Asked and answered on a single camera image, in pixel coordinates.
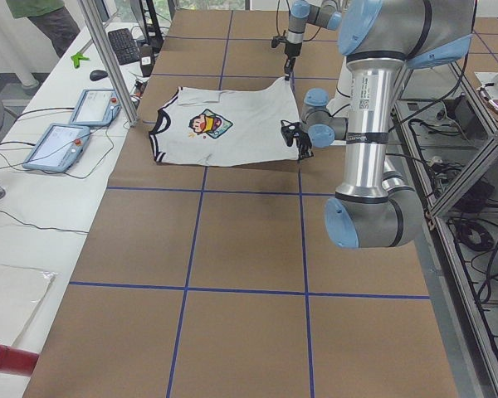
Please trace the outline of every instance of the table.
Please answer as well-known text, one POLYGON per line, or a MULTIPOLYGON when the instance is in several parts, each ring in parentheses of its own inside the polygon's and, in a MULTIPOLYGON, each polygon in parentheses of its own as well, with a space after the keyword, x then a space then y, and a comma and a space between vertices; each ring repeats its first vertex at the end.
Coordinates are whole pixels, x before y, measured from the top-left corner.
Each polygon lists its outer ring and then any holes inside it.
MULTIPOLYGON (((108 30, 131 26, 129 23, 113 22, 108 30)), ((70 56, 82 48, 89 37, 89 32, 84 29, 25 111, 73 107, 84 88, 110 87, 109 79, 97 82, 89 80, 91 70, 104 69, 94 46, 85 53, 90 57, 90 61, 82 61, 79 69, 74 69, 72 65, 70 56)), ((122 66, 122 72, 131 90, 135 75, 141 76, 138 62, 122 66)), ((50 123, 67 123, 70 116, 70 111, 47 111, 27 115, 12 126, 4 141, 36 143, 50 123)), ((1 168, 0 185, 5 188, 6 196, 0 200, 0 209, 38 226, 88 231, 105 191, 108 176, 124 144, 127 130, 122 112, 106 132, 112 143, 106 137, 104 129, 93 134, 81 160, 69 170, 70 174, 85 176, 113 144, 114 148, 96 170, 83 180, 64 175, 48 176, 40 172, 1 168)), ((11 164, 23 162, 30 149, 19 145, 7 145, 2 148, 8 149, 2 153, 11 164)), ((6 161, 0 157, 0 167, 6 166, 6 161)), ((85 238, 84 234, 38 231, 20 226, 0 214, 0 265, 38 268, 58 273, 34 319, 18 341, 19 348, 33 352, 42 349, 85 238)), ((25 377, 0 374, 0 398, 21 396, 27 382, 25 377)))
MULTIPOLYGON (((153 162, 147 132, 177 87, 267 87, 275 34, 274 12, 177 12, 25 398, 457 396, 414 244, 326 237, 344 148, 300 166, 153 162)), ((306 43, 299 103, 333 92, 339 65, 335 33, 306 43)))

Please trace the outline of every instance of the person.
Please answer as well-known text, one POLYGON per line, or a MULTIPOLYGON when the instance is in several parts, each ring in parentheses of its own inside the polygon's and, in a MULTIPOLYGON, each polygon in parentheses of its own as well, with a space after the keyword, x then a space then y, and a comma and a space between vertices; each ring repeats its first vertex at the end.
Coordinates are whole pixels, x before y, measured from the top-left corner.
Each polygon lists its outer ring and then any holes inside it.
POLYGON ((62 0, 6 0, 13 18, 29 19, 51 40, 60 58, 80 29, 62 0))

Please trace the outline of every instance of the keyboard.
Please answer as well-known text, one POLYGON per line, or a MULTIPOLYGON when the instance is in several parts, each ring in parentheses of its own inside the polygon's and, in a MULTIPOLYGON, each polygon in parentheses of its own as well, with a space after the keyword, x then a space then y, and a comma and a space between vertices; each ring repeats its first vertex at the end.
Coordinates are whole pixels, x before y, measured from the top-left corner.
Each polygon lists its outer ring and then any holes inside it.
POLYGON ((115 31, 108 32, 107 36, 120 65, 140 60, 139 48, 129 29, 116 29, 115 31))

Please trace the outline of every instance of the blue joint cap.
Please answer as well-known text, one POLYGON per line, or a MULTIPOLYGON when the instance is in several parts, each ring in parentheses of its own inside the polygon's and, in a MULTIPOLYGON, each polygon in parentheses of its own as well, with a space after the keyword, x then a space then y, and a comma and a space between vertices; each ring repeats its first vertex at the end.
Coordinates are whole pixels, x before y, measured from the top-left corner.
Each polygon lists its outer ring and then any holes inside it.
POLYGON ((329 24, 326 28, 330 31, 337 31, 339 24, 341 23, 341 14, 339 12, 335 12, 332 14, 332 17, 329 19, 329 24))
POLYGON ((316 148, 329 147, 335 140, 334 130, 326 124, 314 124, 308 129, 308 136, 316 148))
POLYGON ((358 234, 354 223, 343 203, 335 197, 326 202, 325 225, 330 240, 336 246, 348 249, 359 248, 358 234))
POLYGON ((304 19, 310 14, 310 4, 306 0, 295 0, 291 6, 291 15, 295 18, 304 19))
POLYGON ((329 95, 323 89, 310 89, 305 95, 305 104, 309 106, 326 106, 329 103, 329 95))
POLYGON ((457 61, 469 51, 472 35, 460 37, 406 62, 408 69, 433 68, 457 61))
POLYGON ((345 13, 338 37, 339 52, 349 56, 356 50, 374 25, 384 0, 354 0, 345 13))

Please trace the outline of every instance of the cartoon print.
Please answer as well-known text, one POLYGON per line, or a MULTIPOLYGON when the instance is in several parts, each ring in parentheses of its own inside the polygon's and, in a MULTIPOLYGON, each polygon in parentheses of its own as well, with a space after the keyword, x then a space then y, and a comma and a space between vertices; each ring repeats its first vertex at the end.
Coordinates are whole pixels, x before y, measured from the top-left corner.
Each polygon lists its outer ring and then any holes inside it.
POLYGON ((213 113, 210 109, 205 109, 190 120, 188 127, 197 135, 206 133, 209 137, 218 138, 232 127, 232 122, 220 114, 213 113))

